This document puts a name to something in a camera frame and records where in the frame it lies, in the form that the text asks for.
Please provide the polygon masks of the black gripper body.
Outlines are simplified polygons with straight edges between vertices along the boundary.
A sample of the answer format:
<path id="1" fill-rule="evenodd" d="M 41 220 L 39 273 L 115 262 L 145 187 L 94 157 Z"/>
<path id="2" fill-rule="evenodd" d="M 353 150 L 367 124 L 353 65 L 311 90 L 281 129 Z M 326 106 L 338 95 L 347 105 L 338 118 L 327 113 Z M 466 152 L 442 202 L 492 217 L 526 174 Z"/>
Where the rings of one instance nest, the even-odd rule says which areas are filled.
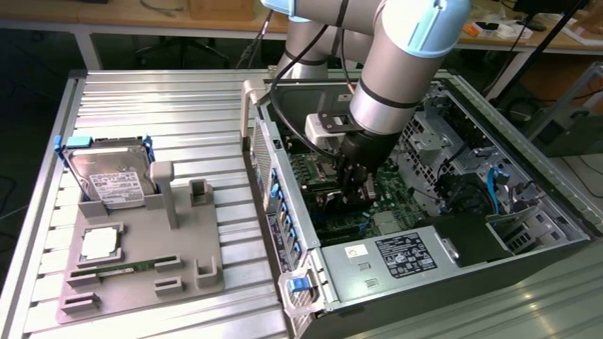
<path id="1" fill-rule="evenodd" d="M 369 173 L 375 173 L 387 161 L 399 141 L 401 133 L 381 135 L 369 131 L 347 133 L 341 146 L 341 156 L 337 162 L 338 173 L 353 167 L 363 167 Z"/>

